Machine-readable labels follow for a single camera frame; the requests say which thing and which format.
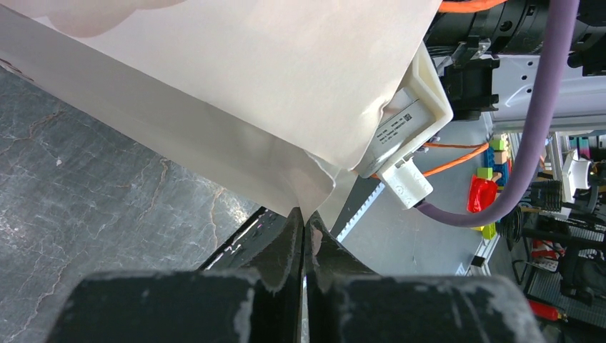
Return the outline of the brown paper takeout bag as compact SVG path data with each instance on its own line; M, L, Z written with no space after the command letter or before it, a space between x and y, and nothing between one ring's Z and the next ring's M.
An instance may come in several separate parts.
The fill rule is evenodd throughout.
M280 214L356 171L433 18L495 1L3 1L1 65Z

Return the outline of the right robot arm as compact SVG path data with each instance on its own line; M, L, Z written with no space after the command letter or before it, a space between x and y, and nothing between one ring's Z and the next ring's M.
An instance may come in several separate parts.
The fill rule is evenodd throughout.
M488 114L522 128L544 49L548 1L506 1L469 14L438 14L424 38L457 121ZM605 129L605 3L581 1L552 131Z

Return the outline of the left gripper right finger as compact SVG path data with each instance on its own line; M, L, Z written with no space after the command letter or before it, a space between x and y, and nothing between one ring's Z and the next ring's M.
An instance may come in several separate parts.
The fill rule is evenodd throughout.
M304 229L311 342L543 342L504 277L388 276L355 258L313 214Z

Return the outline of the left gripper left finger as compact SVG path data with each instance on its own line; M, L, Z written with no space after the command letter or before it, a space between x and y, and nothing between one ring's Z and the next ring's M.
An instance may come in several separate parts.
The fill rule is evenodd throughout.
M97 272L71 292L48 342L298 342L298 208L278 236L226 269Z

